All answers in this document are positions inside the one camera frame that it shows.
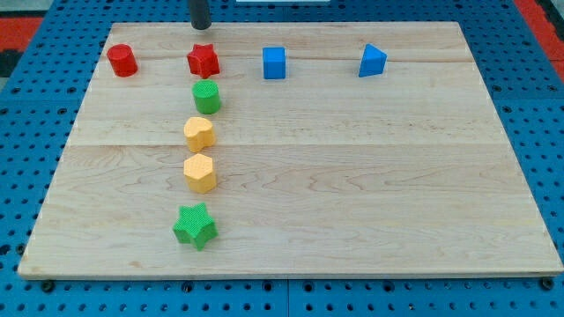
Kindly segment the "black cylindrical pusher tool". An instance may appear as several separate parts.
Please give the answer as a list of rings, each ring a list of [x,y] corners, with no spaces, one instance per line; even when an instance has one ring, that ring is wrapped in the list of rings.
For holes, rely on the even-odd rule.
[[[188,0],[190,23],[196,30],[206,30],[212,25],[208,0]]]

